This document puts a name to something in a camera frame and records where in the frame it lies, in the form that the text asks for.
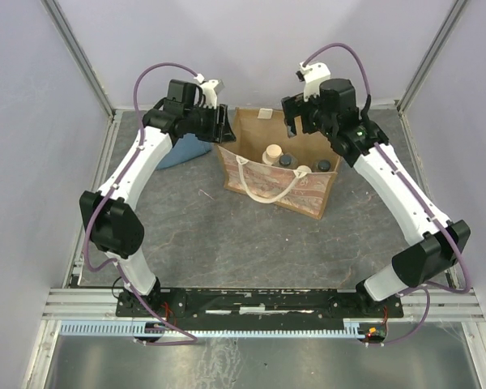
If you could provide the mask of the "clear bottle black cap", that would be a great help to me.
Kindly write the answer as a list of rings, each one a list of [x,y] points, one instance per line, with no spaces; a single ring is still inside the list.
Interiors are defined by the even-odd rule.
[[[285,153],[280,156],[275,165],[283,169],[297,169],[299,163],[295,156],[290,153]]]

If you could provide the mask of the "blue cloth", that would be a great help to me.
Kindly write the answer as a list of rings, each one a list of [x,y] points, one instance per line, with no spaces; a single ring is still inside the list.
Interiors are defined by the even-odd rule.
[[[172,150],[157,165],[157,170],[164,170],[203,156],[212,150],[212,145],[199,140],[195,135],[187,134],[179,139]]]

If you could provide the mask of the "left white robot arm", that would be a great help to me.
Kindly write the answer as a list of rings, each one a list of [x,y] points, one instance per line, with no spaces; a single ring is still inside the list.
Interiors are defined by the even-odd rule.
[[[143,255],[145,231],[135,208],[157,165],[179,139],[192,134],[207,143],[235,140],[228,108],[218,102],[222,88],[221,80],[200,76],[192,83],[171,80],[167,95],[143,115],[142,129],[110,178],[79,199],[84,260],[90,260],[89,246],[94,244],[108,255],[105,263],[120,272],[128,297],[141,297],[151,308],[161,304],[160,282]]]

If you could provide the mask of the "brown canvas tote bag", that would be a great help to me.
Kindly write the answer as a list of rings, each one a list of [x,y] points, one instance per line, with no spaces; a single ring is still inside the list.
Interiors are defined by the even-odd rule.
[[[330,189],[337,178],[342,158],[320,133],[304,134],[296,120],[297,135],[287,136],[284,114],[273,109],[236,108],[232,130],[236,142],[222,143],[217,154],[224,171],[224,188],[241,193],[256,203],[274,204],[312,217],[322,218]],[[311,168],[316,160],[332,164],[329,173],[302,173],[262,163],[262,153],[278,144],[283,154],[295,156],[300,165]]]

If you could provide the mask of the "aluminium frame rail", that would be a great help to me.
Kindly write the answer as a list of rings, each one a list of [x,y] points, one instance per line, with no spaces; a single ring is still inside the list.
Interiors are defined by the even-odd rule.
[[[429,291],[431,302],[429,322],[483,322],[484,314],[473,291],[468,294],[447,293],[440,289]],[[416,291],[401,298],[404,318],[413,321],[424,311],[425,295]],[[107,289],[52,289],[42,318],[107,319],[115,315],[117,299]]]

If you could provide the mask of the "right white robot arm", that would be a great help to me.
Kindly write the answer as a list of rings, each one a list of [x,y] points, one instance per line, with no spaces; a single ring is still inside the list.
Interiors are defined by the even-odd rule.
[[[296,135],[297,122],[305,134],[322,134],[377,192],[409,245],[390,265],[356,285],[361,305],[376,306],[432,284],[434,276],[463,265],[463,250],[471,236],[468,224],[453,222],[418,187],[387,135],[370,119],[369,107],[358,108],[350,80],[325,80],[314,96],[287,96],[281,105],[289,136]]]

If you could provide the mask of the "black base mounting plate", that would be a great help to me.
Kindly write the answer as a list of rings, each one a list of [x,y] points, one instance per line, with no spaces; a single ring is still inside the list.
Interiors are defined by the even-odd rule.
[[[399,297],[369,301],[354,290],[338,289],[160,289],[138,299],[123,290],[116,316],[198,318],[207,314],[320,314],[329,318],[402,318]]]

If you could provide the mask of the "clear square perfume bottle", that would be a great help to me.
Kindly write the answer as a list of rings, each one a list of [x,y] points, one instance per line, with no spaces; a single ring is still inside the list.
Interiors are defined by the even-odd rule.
[[[312,171],[314,173],[329,173],[331,170],[332,164],[326,159],[316,160],[312,166]]]

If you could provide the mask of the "peach lotion bottle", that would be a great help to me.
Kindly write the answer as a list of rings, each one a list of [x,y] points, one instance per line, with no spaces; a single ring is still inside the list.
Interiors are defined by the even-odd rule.
[[[272,166],[276,164],[283,155],[283,150],[278,144],[270,144],[262,153],[262,163]]]

